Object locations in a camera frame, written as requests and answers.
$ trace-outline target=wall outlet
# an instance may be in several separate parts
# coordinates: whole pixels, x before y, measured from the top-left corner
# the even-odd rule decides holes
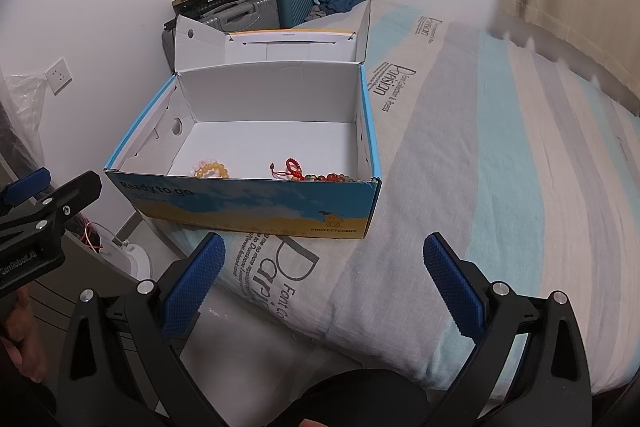
[[[60,60],[47,71],[46,75],[53,94],[58,94],[60,89],[71,82],[71,73],[69,73],[69,68],[66,66],[64,58],[60,58]]]

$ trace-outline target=cardboard box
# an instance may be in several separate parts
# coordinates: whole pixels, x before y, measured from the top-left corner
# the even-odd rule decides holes
[[[219,230],[360,239],[380,191],[362,68],[369,29],[224,34],[180,18],[176,76],[119,144],[106,174],[143,214]],[[273,178],[287,158],[305,174]],[[200,160],[230,179],[194,178]]]

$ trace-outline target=striped bed sheet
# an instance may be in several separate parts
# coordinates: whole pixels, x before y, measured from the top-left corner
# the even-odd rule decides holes
[[[372,3],[366,61],[383,188],[364,240],[221,232],[219,283],[295,330],[445,389],[471,352],[422,265],[439,231],[489,280],[566,292],[594,392],[640,365],[640,120],[566,67]],[[158,222],[190,252],[205,230]],[[503,396],[518,338],[494,395]]]

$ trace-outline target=box lid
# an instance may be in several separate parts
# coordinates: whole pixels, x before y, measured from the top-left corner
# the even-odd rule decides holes
[[[327,21],[330,27],[303,25],[290,30],[226,34],[179,16],[175,29],[175,70],[180,73],[229,64],[287,60],[363,63],[370,2],[357,5],[346,17],[328,16],[322,20],[331,18]]]

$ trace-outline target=person's leg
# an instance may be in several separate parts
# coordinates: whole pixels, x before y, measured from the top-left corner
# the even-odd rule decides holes
[[[328,427],[418,427],[431,406],[425,392],[393,371],[359,369],[310,388],[268,427],[304,419]]]

